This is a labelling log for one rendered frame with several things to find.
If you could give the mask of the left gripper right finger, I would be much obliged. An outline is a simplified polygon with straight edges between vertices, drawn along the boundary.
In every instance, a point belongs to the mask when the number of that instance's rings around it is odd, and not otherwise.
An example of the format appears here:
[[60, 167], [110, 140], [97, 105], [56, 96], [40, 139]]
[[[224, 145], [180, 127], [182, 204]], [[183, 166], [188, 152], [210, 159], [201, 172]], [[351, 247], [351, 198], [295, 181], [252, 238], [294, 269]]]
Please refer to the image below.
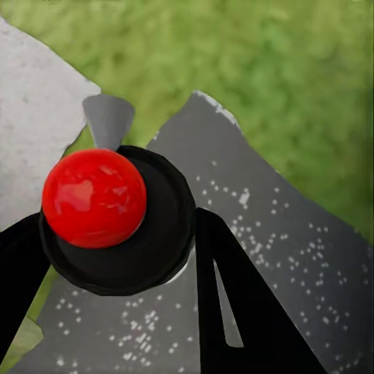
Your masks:
[[[201, 374], [326, 374], [224, 220], [196, 208], [196, 271]], [[213, 261], [243, 348], [230, 347]]]

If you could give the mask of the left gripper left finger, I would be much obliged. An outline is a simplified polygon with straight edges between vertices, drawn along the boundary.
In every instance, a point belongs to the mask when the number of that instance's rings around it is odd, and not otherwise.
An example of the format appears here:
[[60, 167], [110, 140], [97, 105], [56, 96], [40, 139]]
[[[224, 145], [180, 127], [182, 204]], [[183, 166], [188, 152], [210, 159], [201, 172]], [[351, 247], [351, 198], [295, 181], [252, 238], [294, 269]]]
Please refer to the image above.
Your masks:
[[32, 214], [0, 233], [0, 363], [51, 265], [39, 220]]

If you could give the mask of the insectifuge atomizer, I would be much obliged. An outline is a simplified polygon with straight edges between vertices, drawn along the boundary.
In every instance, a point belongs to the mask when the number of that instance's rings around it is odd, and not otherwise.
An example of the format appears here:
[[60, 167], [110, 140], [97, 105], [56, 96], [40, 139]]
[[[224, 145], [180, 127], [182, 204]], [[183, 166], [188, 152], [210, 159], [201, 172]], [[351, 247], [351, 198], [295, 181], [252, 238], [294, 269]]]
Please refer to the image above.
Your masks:
[[196, 201], [166, 158], [121, 146], [136, 119], [123, 97], [87, 97], [95, 148], [63, 157], [44, 182], [39, 231], [55, 270], [80, 289], [130, 296], [175, 280], [196, 239]]

